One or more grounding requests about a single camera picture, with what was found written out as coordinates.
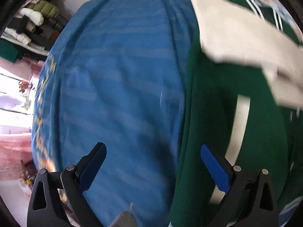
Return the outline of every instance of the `screw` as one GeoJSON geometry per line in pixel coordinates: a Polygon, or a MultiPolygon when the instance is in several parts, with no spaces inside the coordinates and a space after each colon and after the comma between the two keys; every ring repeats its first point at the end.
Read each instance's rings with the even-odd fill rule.
{"type": "Polygon", "coordinates": [[[262,169],[262,173],[263,173],[264,175],[267,175],[267,174],[268,174],[268,170],[262,169]]]}
{"type": "Polygon", "coordinates": [[[236,172],[240,172],[240,171],[241,171],[241,167],[239,167],[239,166],[234,166],[234,170],[235,170],[236,172]]]}
{"type": "Polygon", "coordinates": [[[70,172],[70,171],[73,171],[75,169],[75,166],[74,165],[69,165],[69,166],[67,166],[66,169],[70,172]]]}
{"type": "Polygon", "coordinates": [[[43,169],[41,169],[41,170],[39,171],[39,174],[41,174],[41,175],[43,175],[44,173],[46,173],[46,169],[45,169],[45,168],[43,168],[43,169]]]}

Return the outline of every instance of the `white stripe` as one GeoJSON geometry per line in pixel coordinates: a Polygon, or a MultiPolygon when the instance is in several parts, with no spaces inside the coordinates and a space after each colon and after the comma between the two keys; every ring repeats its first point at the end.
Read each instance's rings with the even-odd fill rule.
{"type": "Polygon", "coordinates": [[[252,9],[252,11],[255,13],[256,16],[259,16],[257,11],[256,11],[256,8],[252,5],[252,3],[250,2],[250,0],[245,0],[248,5],[250,6],[250,8],[252,9]]]}
{"type": "Polygon", "coordinates": [[[278,30],[280,30],[279,25],[278,25],[276,11],[274,9],[272,9],[272,11],[274,12],[274,18],[275,18],[275,21],[276,21],[276,27],[277,27],[278,30]]]}
{"type": "Polygon", "coordinates": [[[257,8],[258,12],[260,13],[261,19],[263,19],[265,21],[264,16],[263,16],[263,14],[262,14],[261,9],[259,8],[259,6],[256,4],[256,2],[254,0],[251,0],[251,2],[257,8]]]}
{"type": "MultiPolygon", "coordinates": [[[[235,165],[241,150],[248,120],[249,107],[250,98],[238,95],[236,111],[234,113],[234,124],[231,131],[229,145],[225,153],[225,158],[232,166],[235,165]]],[[[209,202],[212,204],[219,204],[224,195],[225,193],[220,191],[216,186],[209,202]]]]}
{"type": "Polygon", "coordinates": [[[280,227],[284,227],[287,224],[288,221],[286,221],[284,224],[282,224],[280,227]]]}
{"type": "Polygon", "coordinates": [[[220,202],[222,201],[224,195],[225,195],[225,192],[220,191],[216,185],[215,189],[212,193],[212,196],[209,200],[209,203],[219,205],[220,202]]]}
{"type": "Polygon", "coordinates": [[[281,20],[280,14],[278,14],[278,17],[279,17],[279,22],[280,22],[281,31],[283,31],[283,25],[282,25],[282,20],[281,20]]]}
{"type": "Polygon", "coordinates": [[[283,208],[283,210],[280,212],[279,215],[283,215],[283,214],[289,212],[291,209],[297,207],[297,206],[300,204],[300,202],[301,202],[302,199],[303,199],[303,196],[300,196],[300,197],[294,199],[292,202],[288,203],[288,204],[283,208]]]}

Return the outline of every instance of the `green puffer jacket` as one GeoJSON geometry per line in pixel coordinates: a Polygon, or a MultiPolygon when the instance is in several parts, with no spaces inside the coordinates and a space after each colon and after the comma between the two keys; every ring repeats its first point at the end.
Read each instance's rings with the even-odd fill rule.
{"type": "Polygon", "coordinates": [[[29,3],[26,7],[42,13],[44,18],[56,18],[59,14],[59,9],[55,5],[44,0],[40,0],[37,4],[29,3]]]}

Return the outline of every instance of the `green cloth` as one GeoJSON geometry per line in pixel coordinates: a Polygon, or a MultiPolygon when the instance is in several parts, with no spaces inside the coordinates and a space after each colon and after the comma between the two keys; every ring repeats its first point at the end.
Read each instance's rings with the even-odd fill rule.
{"type": "Polygon", "coordinates": [[[0,39],[0,57],[15,63],[18,53],[18,50],[12,45],[12,43],[5,39],[0,39]]]}
{"type": "MultiPolygon", "coordinates": [[[[245,0],[229,1],[252,10],[245,0]]],[[[272,8],[260,10],[276,26],[272,8]]],[[[300,45],[291,26],[283,20],[282,25],[284,33],[300,45]]],[[[215,183],[201,160],[200,148],[208,144],[221,156],[225,155],[238,95],[250,97],[250,110],[236,164],[248,172],[268,169],[279,210],[303,195],[303,135],[298,133],[296,139],[290,136],[294,130],[289,129],[285,118],[289,114],[277,107],[262,70],[213,63],[201,52],[198,32],[187,69],[186,111],[170,216],[172,225],[206,226],[216,214],[219,206],[209,203],[215,183]],[[291,161],[294,166],[289,172],[291,161]]],[[[303,120],[296,127],[298,132],[302,131],[303,120]]]]}
{"type": "Polygon", "coordinates": [[[284,117],[288,141],[289,174],[278,200],[281,211],[285,205],[299,196],[303,196],[303,112],[280,107],[284,117]]]}
{"type": "Polygon", "coordinates": [[[59,9],[55,5],[44,0],[37,4],[29,3],[26,7],[42,13],[44,18],[56,18],[59,14],[59,9]]]}

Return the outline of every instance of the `blue striped fabric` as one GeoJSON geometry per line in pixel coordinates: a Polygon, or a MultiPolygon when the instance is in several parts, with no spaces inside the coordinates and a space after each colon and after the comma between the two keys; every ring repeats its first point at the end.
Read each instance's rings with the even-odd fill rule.
{"type": "Polygon", "coordinates": [[[105,143],[84,193],[105,226],[131,202],[139,226],[169,225],[194,34],[190,0],[92,0],[51,50],[35,102],[34,161],[62,170],[105,143]]]}

